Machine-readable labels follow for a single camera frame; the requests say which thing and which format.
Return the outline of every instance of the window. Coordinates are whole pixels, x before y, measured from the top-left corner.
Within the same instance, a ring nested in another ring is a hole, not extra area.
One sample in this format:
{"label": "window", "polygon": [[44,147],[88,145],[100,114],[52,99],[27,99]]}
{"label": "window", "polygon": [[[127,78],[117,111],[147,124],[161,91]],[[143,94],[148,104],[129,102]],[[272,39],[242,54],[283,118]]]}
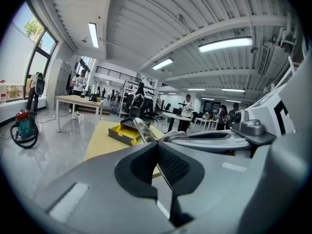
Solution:
{"label": "window", "polygon": [[15,14],[0,46],[0,79],[6,81],[6,100],[25,99],[31,75],[45,74],[57,42],[24,3]]}

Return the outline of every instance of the gray floor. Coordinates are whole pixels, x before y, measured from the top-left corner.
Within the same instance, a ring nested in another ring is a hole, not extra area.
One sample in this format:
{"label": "gray floor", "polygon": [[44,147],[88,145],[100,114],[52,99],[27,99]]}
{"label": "gray floor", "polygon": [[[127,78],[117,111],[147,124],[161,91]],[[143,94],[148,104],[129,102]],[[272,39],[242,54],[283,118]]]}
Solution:
{"label": "gray floor", "polygon": [[[38,112],[36,121],[39,137],[31,149],[23,149],[13,142],[9,133],[13,123],[0,128],[0,165],[12,185],[29,198],[34,198],[42,188],[84,159],[98,119],[94,114],[81,113],[76,120],[72,120],[67,110],[68,107],[60,109],[59,114],[64,116],[60,118],[61,133],[57,132],[55,111]],[[102,120],[120,122],[121,118],[109,115],[103,116]],[[173,129],[178,127],[176,121]],[[169,123],[166,119],[152,124],[163,133],[168,131]],[[197,125],[195,130],[202,130],[202,127]],[[171,190],[165,180],[162,177],[155,178],[153,186],[158,189],[161,204],[170,210]]]}

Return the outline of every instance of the ceiling light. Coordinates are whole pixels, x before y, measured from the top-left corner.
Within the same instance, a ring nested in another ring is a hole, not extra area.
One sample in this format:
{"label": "ceiling light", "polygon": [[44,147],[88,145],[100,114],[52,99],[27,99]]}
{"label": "ceiling light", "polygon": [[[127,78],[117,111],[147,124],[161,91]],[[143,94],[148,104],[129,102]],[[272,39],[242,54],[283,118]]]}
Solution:
{"label": "ceiling light", "polygon": [[240,37],[240,38],[215,41],[212,43],[201,45],[198,48],[203,53],[203,52],[212,51],[216,49],[252,46],[252,45],[253,45],[252,37]]}
{"label": "ceiling light", "polygon": [[244,92],[245,92],[245,89],[222,88],[222,91],[244,93]]}
{"label": "ceiling light", "polygon": [[190,90],[190,91],[195,91],[195,90],[205,90],[204,88],[188,88],[187,90]]}
{"label": "ceiling light", "polygon": [[241,103],[241,101],[238,101],[238,100],[231,100],[231,99],[226,99],[226,101]]}
{"label": "ceiling light", "polygon": [[154,70],[158,69],[158,68],[162,68],[170,63],[173,63],[174,60],[172,60],[171,58],[166,59],[165,61],[161,62],[160,64],[157,64],[156,66],[153,67]]}
{"label": "ceiling light", "polygon": [[92,39],[93,46],[98,48],[98,37],[97,37],[97,25],[95,23],[89,23],[89,30]]}

